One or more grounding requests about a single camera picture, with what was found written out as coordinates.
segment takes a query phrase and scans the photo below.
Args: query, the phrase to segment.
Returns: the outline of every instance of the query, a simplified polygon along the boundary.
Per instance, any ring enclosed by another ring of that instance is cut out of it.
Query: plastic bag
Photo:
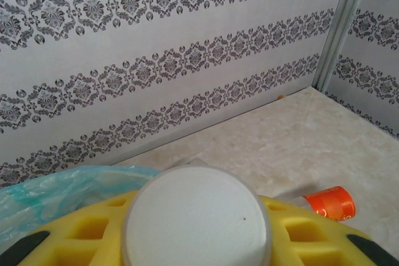
[[[32,230],[140,189],[159,173],[140,166],[81,166],[0,189],[0,253]]]

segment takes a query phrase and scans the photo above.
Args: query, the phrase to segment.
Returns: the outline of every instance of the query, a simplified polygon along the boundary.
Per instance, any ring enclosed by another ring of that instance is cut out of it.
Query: orange cap
[[[355,202],[340,186],[308,194],[304,198],[314,212],[335,221],[344,221],[356,215]]]

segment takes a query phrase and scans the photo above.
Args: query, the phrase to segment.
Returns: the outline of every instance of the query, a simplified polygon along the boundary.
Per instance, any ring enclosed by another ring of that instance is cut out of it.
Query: damask wallpaper
[[[0,186],[308,87],[339,0],[0,0]]]
[[[360,0],[327,95],[399,139],[399,0]]]

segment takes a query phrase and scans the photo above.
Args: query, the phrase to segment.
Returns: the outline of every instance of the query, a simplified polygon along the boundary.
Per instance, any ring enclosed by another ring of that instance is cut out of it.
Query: yellow plastic grid
[[[20,266],[123,266],[122,226],[136,194],[113,197],[38,228],[35,232],[48,230],[50,236]],[[290,204],[261,199],[272,225],[270,266],[374,266],[346,238],[368,238],[365,234]]]

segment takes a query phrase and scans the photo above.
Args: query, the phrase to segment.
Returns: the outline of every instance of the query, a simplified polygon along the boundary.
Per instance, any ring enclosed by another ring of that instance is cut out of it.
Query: white round lid
[[[135,197],[122,252],[126,266],[267,266],[269,216],[232,174],[209,166],[173,168]]]

